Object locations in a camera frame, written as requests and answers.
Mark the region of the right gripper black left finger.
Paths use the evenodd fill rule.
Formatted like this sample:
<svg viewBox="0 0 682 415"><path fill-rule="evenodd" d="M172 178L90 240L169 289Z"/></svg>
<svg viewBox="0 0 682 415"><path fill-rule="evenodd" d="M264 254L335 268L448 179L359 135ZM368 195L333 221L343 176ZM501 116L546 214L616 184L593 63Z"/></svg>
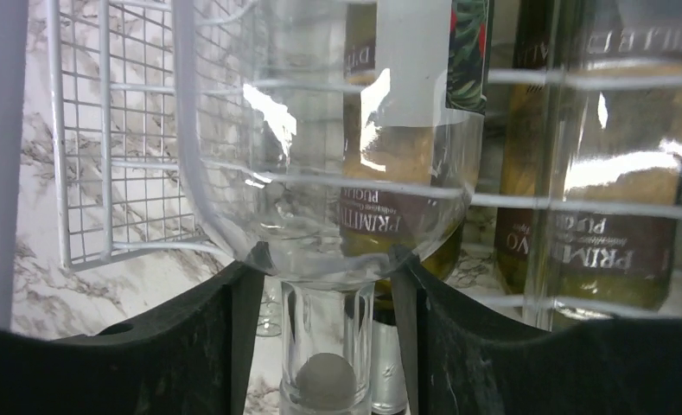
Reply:
<svg viewBox="0 0 682 415"><path fill-rule="evenodd" d="M96 335L0 329L0 414L240 414L263 285L234 262Z"/></svg>

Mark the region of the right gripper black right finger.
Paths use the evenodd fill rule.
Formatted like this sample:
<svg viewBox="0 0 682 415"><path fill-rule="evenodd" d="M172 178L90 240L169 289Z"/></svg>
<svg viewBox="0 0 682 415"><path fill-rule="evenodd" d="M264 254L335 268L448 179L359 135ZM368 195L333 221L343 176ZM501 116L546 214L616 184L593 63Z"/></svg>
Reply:
<svg viewBox="0 0 682 415"><path fill-rule="evenodd" d="M414 414L682 414L682 319L616 318L550 333L392 256Z"/></svg>

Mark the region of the clear glass bottle tall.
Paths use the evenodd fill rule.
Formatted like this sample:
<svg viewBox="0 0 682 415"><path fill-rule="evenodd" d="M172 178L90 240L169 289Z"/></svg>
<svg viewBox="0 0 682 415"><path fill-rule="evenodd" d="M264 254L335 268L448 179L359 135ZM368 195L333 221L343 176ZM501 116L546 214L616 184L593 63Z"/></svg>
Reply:
<svg viewBox="0 0 682 415"><path fill-rule="evenodd" d="M265 278L258 313L256 336L275 337L281 335L282 307L280 282L275 278Z"/></svg>

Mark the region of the clear bottle silver cap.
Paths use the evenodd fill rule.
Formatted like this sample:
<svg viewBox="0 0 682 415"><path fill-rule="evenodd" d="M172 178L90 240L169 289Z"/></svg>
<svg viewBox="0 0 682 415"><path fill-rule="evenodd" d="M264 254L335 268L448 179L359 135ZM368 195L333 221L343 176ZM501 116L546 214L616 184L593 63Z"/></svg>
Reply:
<svg viewBox="0 0 682 415"><path fill-rule="evenodd" d="M344 79L346 8L373 4L376 80ZM209 238L281 284L283 414L374 414L374 286L392 256L455 269L479 175L490 1L176 1L179 169ZM342 172L343 98L433 133L427 184ZM427 201L413 246L348 256L343 188Z"/></svg>

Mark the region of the green Primitivo wine bottle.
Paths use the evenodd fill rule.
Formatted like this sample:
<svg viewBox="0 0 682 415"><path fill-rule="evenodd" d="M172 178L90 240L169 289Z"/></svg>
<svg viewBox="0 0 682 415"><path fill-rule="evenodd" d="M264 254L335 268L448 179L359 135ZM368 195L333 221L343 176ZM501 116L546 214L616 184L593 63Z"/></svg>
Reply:
<svg viewBox="0 0 682 415"><path fill-rule="evenodd" d="M370 86L376 80L377 8L370 3L351 3L346 12L344 79L356 86ZM376 107L372 94L349 93L343 98L343 174L353 179L429 183L426 169L431 160L432 130L384 129L373 118ZM393 245L413 246L426 208L427 201L419 196L343 188L339 199L343 253L358 256L387 253ZM371 337L372 412L404 414L408 398L388 279L374 286Z"/></svg>

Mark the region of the green wine bottle white label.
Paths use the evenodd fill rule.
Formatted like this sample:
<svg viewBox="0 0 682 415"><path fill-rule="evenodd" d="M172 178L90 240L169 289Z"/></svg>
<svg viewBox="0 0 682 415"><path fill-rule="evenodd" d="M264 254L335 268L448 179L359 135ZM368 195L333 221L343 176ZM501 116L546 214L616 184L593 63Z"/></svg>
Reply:
<svg viewBox="0 0 682 415"><path fill-rule="evenodd" d="M682 144L682 86L622 81L682 75L682 1L524 1L513 66L615 84L515 86L502 194L677 203L680 164L662 145ZM676 231L676 220L655 216L502 207L496 265L507 290L525 296L526 317L550 297L572 319L602 315L575 298L656 311L669 295Z"/></svg>

